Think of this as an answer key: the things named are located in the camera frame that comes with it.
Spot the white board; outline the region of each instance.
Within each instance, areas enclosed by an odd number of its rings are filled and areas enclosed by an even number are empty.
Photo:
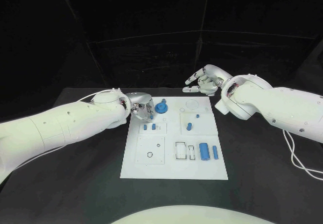
[[[153,97],[155,105],[163,98],[169,110],[155,114],[156,130],[153,123],[132,116],[120,178],[227,180],[209,97]],[[201,143],[208,143],[208,161],[201,159]],[[212,146],[217,146],[220,159],[214,158]]]

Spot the robotic hand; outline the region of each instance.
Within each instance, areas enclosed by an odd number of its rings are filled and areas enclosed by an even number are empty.
[[[273,88],[257,75],[231,76],[208,64],[186,80],[196,79],[199,86],[185,87],[183,92],[202,92],[214,96],[221,87],[221,101],[215,108],[247,120],[256,112],[280,129],[323,143],[323,96],[289,89]]]
[[[81,102],[93,95],[90,103]],[[152,121],[155,105],[150,94],[123,94],[120,89],[113,89],[87,97],[0,124],[0,183],[26,160],[126,124],[130,113]]]

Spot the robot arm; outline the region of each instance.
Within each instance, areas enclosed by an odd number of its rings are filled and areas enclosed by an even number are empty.
[[[150,121],[152,107],[150,94],[113,89],[97,93],[90,103],[65,104],[0,124],[0,183],[26,160],[126,124],[130,113]]]
[[[283,87],[273,88],[257,75],[232,77],[214,65],[207,65],[188,79],[186,84],[198,78],[204,79],[199,83],[207,83],[192,88],[185,87],[183,92],[201,91],[212,96],[221,87],[222,99],[215,108],[222,114],[231,112],[247,120],[258,112],[273,126],[323,143],[322,96]]]

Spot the robot finger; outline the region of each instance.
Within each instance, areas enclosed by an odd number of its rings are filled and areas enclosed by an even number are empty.
[[[183,87],[183,92],[199,92],[201,91],[201,87],[196,85],[196,86],[186,86]]]
[[[195,72],[195,74],[186,80],[185,84],[189,85],[201,76],[204,76],[204,68]]]

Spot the black tablecloth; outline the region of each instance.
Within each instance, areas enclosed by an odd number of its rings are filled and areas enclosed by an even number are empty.
[[[55,106],[101,89],[64,89]],[[153,96],[204,96],[181,89],[123,89]],[[221,96],[211,97],[212,105]],[[129,123],[68,145],[18,169],[0,194],[0,223],[107,224],[166,205],[227,208],[282,224],[320,223],[323,182],[292,164],[279,128],[214,108],[228,181],[120,179]],[[323,169],[318,142],[294,136],[296,154]]]

